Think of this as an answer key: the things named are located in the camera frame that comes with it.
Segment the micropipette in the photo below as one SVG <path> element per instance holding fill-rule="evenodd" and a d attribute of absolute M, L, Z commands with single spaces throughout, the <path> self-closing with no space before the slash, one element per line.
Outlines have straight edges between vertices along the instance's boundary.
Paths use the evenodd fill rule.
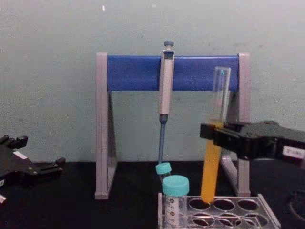
<path fill-rule="evenodd" d="M 160 85 L 159 85 L 159 120 L 160 120 L 160 140 L 159 140 L 159 164 L 162 163 L 165 125 L 170 111 L 171 95 L 173 89 L 173 68 L 174 52 L 171 50 L 173 42 L 164 42 L 165 50 L 161 54 Z"/>

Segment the teal cap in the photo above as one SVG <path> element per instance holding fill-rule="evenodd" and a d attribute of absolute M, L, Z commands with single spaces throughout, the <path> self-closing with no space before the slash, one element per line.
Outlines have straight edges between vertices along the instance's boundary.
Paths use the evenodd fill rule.
<path fill-rule="evenodd" d="M 189 179 L 180 175 L 168 176 L 162 182 L 162 190 L 168 196 L 185 196 L 190 191 Z"/>
<path fill-rule="evenodd" d="M 172 170 L 171 164 L 169 162 L 164 162 L 156 165 L 156 170 L 158 175 L 169 173 Z"/>

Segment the pipette stand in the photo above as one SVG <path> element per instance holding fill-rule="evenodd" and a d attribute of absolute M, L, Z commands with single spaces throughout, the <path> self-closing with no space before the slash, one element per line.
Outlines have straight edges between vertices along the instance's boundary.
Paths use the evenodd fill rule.
<path fill-rule="evenodd" d="M 211 91 L 214 68 L 230 67 L 227 121 L 249 122 L 250 55 L 175 56 L 173 91 Z M 160 56 L 113 56 L 96 54 L 96 192 L 108 199 L 117 166 L 111 91 L 158 91 Z M 223 152 L 221 165 L 237 196 L 250 196 L 249 162 L 232 162 Z"/>

